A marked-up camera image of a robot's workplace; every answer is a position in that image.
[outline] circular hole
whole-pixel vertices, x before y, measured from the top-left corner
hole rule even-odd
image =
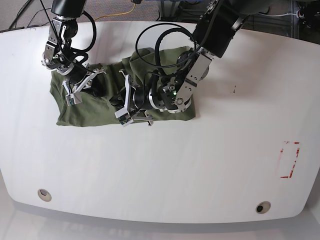
[[[39,189],[38,196],[41,200],[43,200],[45,202],[50,202],[52,199],[51,194],[45,189]]]
[[[271,203],[268,201],[261,202],[256,208],[255,211],[257,214],[265,214],[271,208]]]

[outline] green cloth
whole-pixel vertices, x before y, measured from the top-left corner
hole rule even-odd
[[[181,53],[187,51],[187,47],[179,47],[175,49],[167,49],[160,51],[161,64],[175,64]],[[155,64],[155,55],[147,49],[140,49],[139,53],[143,58]],[[153,71],[154,68],[144,63],[138,58],[136,53],[131,57],[122,59],[121,62],[103,65],[95,64],[89,66],[91,70],[103,68],[106,74],[99,74],[97,80],[105,86],[106,94],[103,97],[94,97],[89,93],[81,92],[82,103],[68,106],[66,95],[68,94],[62,86],[64,77],[56,71],[52,72],[50,93],[54,97],[60,111],[60,116],[57,120],[59,126],[76,126],[76,127],[95,127],[107,124],[119,124],[116,119],[115,112],[118,110],[112,106],[109,99],[117,94],[124,86],[125,79],[120,69],[125,69],[127,74],[133,76],[133,79],[142,85],[142,81],[146,72]],[[176,71],[176,68],[166,68],[165,72],[171,74]],[[145,78],[147,85],[150,79],[150,74]],[[159,120],[183,120],[188,121],[196,116],[195,106],[192,102],[191,106],[181,113],[172,114],[167,111],[160,112],[159,110],[149,110],[155,121]]]

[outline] yellow cable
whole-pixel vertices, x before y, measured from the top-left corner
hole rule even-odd
[[[107,18],[107,17],[113,17],[113,16],[120,16],[120,15],[129,14],[135,9],[135,7],[136,7],[136,4],[133,5],[133,8],[130,11],[122,12],[122,13],[115,13],[115,14],[110,14],[110,15],[105,15],[105,16],[100,16],[100,17],[96,18],[94,21],[97,21],[97,20],[103,19],[103,18]]]

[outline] white table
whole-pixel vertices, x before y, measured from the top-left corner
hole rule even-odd
[[[89,63],[130,56],[152,24],[98,22]],[[139,47],[153,47],[165,29],[146,33]],[[91,31],[79,24],[73,46],[85,48]],[[161,223],[260,221],[302,211],[320,167],[320,46],[241,30],[200,82],[196,119],[79,128],[56,125],[51,73],[41,65],[48,32],[0,34],[0,169],[15,201]],[[192,45],[179,33],[162,42],[164,49]],[[39,189],[52,200],[42,201]],[[264,201],[270,210],[256,213]]]

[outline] gray carpet floor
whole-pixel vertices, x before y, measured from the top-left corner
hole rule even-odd
[[[0,31],[8,29],[12,21],[15,19],[18,11],[27,0],[0,0]],[[50,8],[53,0],[43,0],[46,8]],[[103,15],[123,13],[131,10],[133,3],[130,0],[87,0],[85,10],[98,18]],[[42,6],[39,0],[34,0],[29,8],[24,12],[17,27],[26,27],[32,17]],[[111,16],[100,19],[100,21],[155,21],[158,18],[157,1],[144,0],[142,4],[137,5],[133,12],[121,16]],[[87,22],[88,20],[82,16],[78,22]],[[43,25],[48,22],[44,11],[39,12],[33,19],[31,25]]]

